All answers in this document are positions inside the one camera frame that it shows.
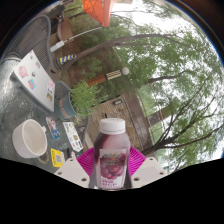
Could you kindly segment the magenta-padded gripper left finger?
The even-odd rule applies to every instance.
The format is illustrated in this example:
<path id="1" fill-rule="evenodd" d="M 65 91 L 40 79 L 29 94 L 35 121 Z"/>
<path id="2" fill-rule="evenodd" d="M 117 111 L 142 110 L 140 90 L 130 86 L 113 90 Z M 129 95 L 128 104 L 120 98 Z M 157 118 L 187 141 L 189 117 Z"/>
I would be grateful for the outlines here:
<path id="1" fill-rule="evenodd" d="M 55 175 L 84 188 L 94 187 L 96 185 L 94 149 L 88 149 L 78 158 L 67 159 Z"/>

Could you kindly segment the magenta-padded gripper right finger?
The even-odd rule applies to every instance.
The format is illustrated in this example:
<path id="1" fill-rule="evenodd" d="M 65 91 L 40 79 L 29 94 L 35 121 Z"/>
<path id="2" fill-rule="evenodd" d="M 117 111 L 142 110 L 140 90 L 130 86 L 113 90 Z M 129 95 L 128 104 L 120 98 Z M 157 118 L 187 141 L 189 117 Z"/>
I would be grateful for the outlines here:
<path id="1" fill-rule="evenodd" d="M 154 157 L 145 157 L 131 147 L 129 155 L 129 177 L 132 188 L 140 188 L 167 175 Z"/>

